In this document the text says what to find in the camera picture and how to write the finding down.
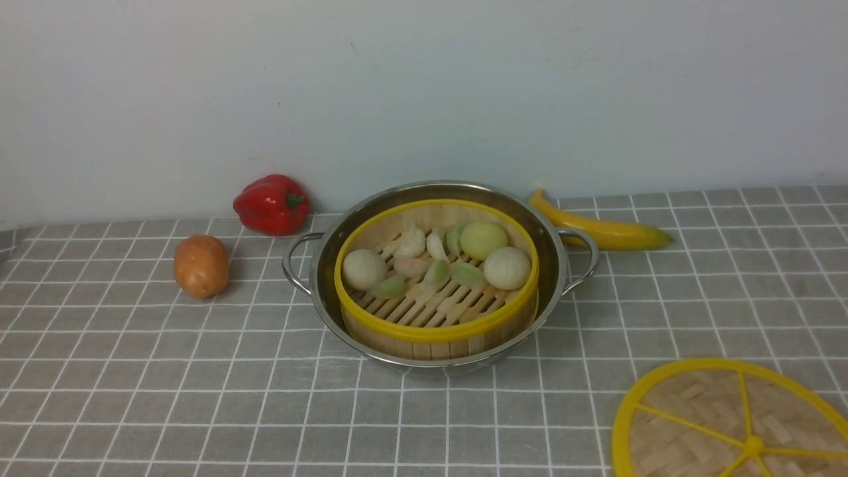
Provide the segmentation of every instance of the stainless steel pot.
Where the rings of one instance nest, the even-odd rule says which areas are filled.
[[[533,324],[512,340],[472,356],[442,361],[423,361],[404,359],[373,350],[348,334],[342,319],[338,294],[333,284],[333,268],[342,243],[359,225],[374,215],[397,205],[424,199],[463,199],[479,202],[502,210],[527,229],[536,245],[540,259],[539,310]],[[588,268],[568,283],[568,261],[565,246],[561,240],[563,236],[580,239],[589,248]],[[318,245],[312,255],[309,282],[306,283],[294,270],[292,257],[299,245],[314,240],[318,241]],[[312,296],[315,309],[324,324],[362,355],[374,358],[405,373],[456,375],[489,366],[506,356],[516,345],[544,325],[557,301],[589,278],[597,264],[598,246],[586,233],[572,229],[554,229],[539,212],[509,194],[472,182],[429,181],[414,182],[372,195],[341,216],[329,230],[299,235],[288,246],[283,256],[282,270],[294,286]]]

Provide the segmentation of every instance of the pepper stem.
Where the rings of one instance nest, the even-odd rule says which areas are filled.
[[[300,205],[303,202],[305,197],[296,195],[296,194],[286,194],[286,205],[288,205],[289,209],[293,209]]]

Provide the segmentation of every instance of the white wall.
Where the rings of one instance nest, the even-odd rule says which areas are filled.
[[[0,221],[848,180],[846,0],[0,2]]]

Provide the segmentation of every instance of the potato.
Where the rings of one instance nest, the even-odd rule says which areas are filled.
[[[211,235],[183,239],[174,252],[174,279],[197,300],[207,300],[230,283],[230,257],[226,247]]]

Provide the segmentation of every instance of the banana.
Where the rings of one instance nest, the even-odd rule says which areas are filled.
[[[542,188],[533,191],[529,203],[554,227],[576,228],[588,233],[601,250],[657,250],[673,241],[671,235],[649,224],[600,221],[562,210],[545,200]],[[562,240],[569,245],[585,247],[575,238],[564,237]]]

